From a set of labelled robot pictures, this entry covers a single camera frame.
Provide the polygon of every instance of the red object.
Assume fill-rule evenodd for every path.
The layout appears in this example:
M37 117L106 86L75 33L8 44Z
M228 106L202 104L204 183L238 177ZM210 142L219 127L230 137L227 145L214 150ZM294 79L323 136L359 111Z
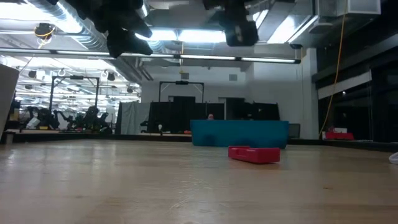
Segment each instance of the red object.
M325 139L354 140L354 135L353 135L353 133L326 132Z
M280 149L230 146L228 147L228 157L256 164L270 164L280 161Z

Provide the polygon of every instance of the ceiling pipe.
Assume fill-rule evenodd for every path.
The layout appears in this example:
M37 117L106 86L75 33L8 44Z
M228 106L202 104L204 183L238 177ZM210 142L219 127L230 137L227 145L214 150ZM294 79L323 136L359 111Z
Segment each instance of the ceiling pipe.
M51 14L58 21L67 22L68 24L78 24L81 27L81 31L77 34L83 34L83 36L72 37L77 42L81 43L90 51L107 51L106 38L98 32L94 24L88 19L82 20L78 16L76 9L71 7L64 0L59 0L57 5L53 6L47 0L24 0L27 4L30 4L42 12ZM134 69L121 59L117 60L106 60L108 63L114 65L118 72L130 82L140 82L142 77L137 76L137 73L132 72Z

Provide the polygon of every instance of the wooden table surface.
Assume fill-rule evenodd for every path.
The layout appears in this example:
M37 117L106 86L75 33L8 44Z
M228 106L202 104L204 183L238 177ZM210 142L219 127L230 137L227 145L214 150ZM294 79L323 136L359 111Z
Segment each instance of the wooden table surface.
M390 154L288 146L279 164L180 142L0 146L1 223L397 223Z

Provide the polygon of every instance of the teal bin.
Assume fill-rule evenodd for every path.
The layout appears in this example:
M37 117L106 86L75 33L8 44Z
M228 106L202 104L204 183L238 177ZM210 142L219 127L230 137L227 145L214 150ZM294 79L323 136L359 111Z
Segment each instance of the teal bin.
M195 146L251 146L285 149L288 121L191 120Z

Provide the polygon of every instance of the red toy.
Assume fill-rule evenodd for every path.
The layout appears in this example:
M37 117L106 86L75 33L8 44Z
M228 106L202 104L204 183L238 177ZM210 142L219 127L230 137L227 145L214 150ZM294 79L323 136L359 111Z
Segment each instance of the red toy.
M280 161L279 148L250 148L250 146L228 147L228 157L256 164L270 164Z

